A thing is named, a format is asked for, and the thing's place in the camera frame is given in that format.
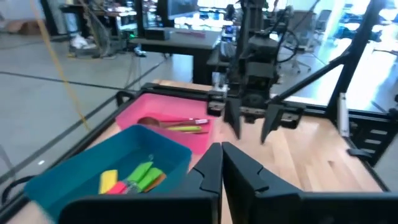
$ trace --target cardboard box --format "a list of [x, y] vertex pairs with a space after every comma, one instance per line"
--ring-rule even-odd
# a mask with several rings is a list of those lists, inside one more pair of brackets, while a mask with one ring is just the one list
[[6, 31], [11, 34], [40, 35], [39, 25], [35, 19], [10, 21]]

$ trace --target wooden tabletop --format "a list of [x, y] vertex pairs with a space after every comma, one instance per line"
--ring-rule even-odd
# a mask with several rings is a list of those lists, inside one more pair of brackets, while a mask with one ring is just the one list
[[[167, 86], [210, 90], [210, 86], [192, 83], [155, 80]], [[287, 100], [313, 103], [311, 99], [290, 97]], [[266, 142], [260, 144], [261, 124], [242, 123], [241, 140], [236, 140], [231, 128], [217, 118], [212, 139], [214, 142], [229, 141], [246, 154], [260, 162], [280, 178], [294, 186], [311, 192], [381, 192], [381, 189], [355, 157], [347, 155], [349, 148], [336, 128], [327, 119], [304, 116], [297, 129], [279, 128], [268, 135]], [[120, 132], [111, 125], [91, 146]], [[200, 157], [193, 157], [193, 167]], [[8, 223], [50, 223], [40, 208], [28, 203]], [[223, 192], [222, 223], [231, 224], [226, 194]]]

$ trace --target green highlighter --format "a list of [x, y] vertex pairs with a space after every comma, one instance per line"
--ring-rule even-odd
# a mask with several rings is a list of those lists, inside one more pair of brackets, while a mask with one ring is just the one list
[[150, 168], [145, 177], [138, 183], [139, 192], [145, 190], [151, 183], [153, 183], [160, 175], [163, 174], [158, 168]]
[[129, 184], [138, 183], [140, 180], [142, 180], [142, 178], [144, 178], [144, 176], [153, 164], [154, 162], [144, 162], [142, 164], [139, 164], [137, 168], [127, 177], [126, 180], [129, 182]]
[[152, 167], [153, 162], [140, 164], [126, 179], [129, 194], [141, 193], [153, 181], [163, 174], [158, 168]]

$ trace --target plastic bin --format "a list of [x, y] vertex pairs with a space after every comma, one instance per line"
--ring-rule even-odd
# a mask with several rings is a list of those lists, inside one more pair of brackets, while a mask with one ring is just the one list
[[103, 171], [117, 169], [118, 179], [123, 180], [150, 157], [153, 166], [167, 175], [152, 192], [169, 192], [186, 176], [191, 151], [144, 126], [134, 125], [35, 177], [24, 191], [56, 221], [68, 203], [98, 195]]
[[207, 115], [206, 108], [205, 101], [145, 93], [116, 117], [116, 123], [124, 130], [145, 116], [160, 121], [184, 118], [209, 119], [208, 124], [201, 125], [203, 131], [208, 131], [207, 134], [186, 134], [156, 129], [158, 133], [187, 146], [194, 154], [203, 155], [212, 143], [210, 137], [215, 119], [215, 117]]

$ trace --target yellow highlighter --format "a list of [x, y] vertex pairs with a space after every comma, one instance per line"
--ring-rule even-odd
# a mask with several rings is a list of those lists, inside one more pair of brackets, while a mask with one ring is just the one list
[[201, 131], [201, 126], [176, 126], [167, 129], [172, 131], [196, 132], [196, 131]]
[[101, 174], [99, 183], [99, 193], [105, 194], [118, 181], [118, 171], [117, 170], [107, 170]]

